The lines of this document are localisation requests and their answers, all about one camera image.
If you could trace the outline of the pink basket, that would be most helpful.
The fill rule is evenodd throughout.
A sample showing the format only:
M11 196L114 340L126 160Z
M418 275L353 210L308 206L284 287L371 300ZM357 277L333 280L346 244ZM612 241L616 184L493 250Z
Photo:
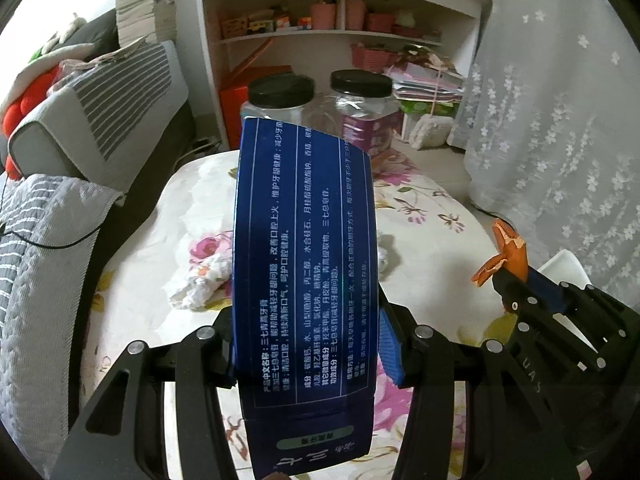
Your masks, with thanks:
M352 67L372 73L383 73L395 63L396 54L381 48L372 48L364 44L352 44Z

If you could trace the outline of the red plush toy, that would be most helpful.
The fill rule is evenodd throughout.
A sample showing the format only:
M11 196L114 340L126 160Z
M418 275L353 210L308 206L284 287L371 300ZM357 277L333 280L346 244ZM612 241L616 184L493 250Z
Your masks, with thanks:
M41 73L12 101L2 114L2 133L9 140L20 122L46 97L47 91L58 74L58 66Z

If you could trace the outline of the white bookshelf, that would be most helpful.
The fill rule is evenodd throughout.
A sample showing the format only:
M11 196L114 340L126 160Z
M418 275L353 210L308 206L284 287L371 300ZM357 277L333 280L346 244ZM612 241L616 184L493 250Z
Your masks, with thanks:
M335 3L332 30L314 30L310 7ZM320 92L334 70L352 67L352 44L399 50L424 44L468 73L491 0L196 0L205 69L222 143L219 91L249 67L289 65Z

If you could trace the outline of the white trash bin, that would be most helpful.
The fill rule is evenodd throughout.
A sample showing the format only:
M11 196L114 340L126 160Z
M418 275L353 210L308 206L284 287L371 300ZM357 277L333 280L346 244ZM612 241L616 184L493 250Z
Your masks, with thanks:
M567 282L579 288L584 288L591 283L590 277L580 261L572 252L566 249L560 250L540 266L538 272L555 284Z

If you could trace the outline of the blue toothpaste box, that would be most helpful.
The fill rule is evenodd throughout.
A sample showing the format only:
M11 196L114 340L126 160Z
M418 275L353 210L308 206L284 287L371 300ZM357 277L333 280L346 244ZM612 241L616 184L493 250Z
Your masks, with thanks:
M232 318L254 475L295 476L366 455L378 368L366 152L289 122L244 122Z

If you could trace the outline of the crumpled white tissue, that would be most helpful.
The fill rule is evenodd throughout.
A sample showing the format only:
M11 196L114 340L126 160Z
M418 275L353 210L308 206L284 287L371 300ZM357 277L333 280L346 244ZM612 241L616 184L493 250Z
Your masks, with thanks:
M228 252L217 252L178 269L164 286L169 304L178 310L206 310L227 296L224 288L230 284L231 270Z

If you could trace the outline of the stack of papers and boxes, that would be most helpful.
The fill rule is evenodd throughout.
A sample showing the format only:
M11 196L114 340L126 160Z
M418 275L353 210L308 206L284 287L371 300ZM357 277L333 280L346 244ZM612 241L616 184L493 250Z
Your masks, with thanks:
M465 76L445 55L423 44L406 44L385 75L393 81L392 96L404 114L401 136L405 140L425 116L456 116Z

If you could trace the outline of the floral tablecloth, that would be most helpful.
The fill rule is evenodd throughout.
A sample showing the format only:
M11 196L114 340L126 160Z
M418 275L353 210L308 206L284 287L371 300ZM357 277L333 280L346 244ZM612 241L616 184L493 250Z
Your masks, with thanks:
M230 304L238 158L223 152L180 168L151 217L107 263L82 349L81 401L131 341L177 342ZM386 297L452 340L476 346L500 337L500 297L472 282L496 251L474 214L397 150L375 169L374 197Z

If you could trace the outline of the orange peel strip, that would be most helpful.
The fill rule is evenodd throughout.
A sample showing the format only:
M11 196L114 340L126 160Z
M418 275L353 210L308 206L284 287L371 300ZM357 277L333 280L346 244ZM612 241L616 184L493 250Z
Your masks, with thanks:
M476 286L483 286L500 269L504 269L526 282L529 266L524 238L501 219L492 222L491 231L494 233L498 254L487 260L473 274L471 281Z

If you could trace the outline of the clear jar with nuts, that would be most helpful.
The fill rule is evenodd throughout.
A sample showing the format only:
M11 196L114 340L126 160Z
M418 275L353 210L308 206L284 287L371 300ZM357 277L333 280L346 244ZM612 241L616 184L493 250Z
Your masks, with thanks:
M314 90L311 78L296 73L257 78L247 87L247 99L240 108L241 122L256 117L309 127Z

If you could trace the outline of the grey striped sofa cushion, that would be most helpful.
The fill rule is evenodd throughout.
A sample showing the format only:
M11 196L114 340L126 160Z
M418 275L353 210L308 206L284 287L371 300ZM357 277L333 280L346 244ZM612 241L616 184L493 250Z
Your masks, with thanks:
M142 44L38 104L12 132L9 158L23 177L78 177L128 192L188 94L175 44Z

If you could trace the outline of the grey quilted blanket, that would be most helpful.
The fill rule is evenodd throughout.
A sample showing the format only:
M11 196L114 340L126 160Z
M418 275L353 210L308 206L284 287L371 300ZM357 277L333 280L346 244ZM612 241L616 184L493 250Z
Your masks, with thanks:
M40 474L68 434L70 350L112 188L33 174L1 179L1 422Z

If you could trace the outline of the stack of books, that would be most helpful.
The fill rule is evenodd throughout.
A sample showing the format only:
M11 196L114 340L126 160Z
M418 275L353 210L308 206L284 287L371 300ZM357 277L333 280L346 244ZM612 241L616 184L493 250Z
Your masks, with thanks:
M142 38L149 44L175 41L175 0L115 0L119 45L126 47Z

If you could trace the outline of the white floral lace curtain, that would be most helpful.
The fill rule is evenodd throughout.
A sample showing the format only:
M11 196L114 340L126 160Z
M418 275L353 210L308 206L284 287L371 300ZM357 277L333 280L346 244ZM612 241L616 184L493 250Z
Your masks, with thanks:
M639 302L639 52L608 0L492 0L450 142L473 204Z

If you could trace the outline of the pink flower pot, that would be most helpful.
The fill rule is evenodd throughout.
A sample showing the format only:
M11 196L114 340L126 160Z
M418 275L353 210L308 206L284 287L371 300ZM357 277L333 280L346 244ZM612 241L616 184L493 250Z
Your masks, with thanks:
M314 3L310 7L310 16L314 30L332 30L336 23L336 4Z

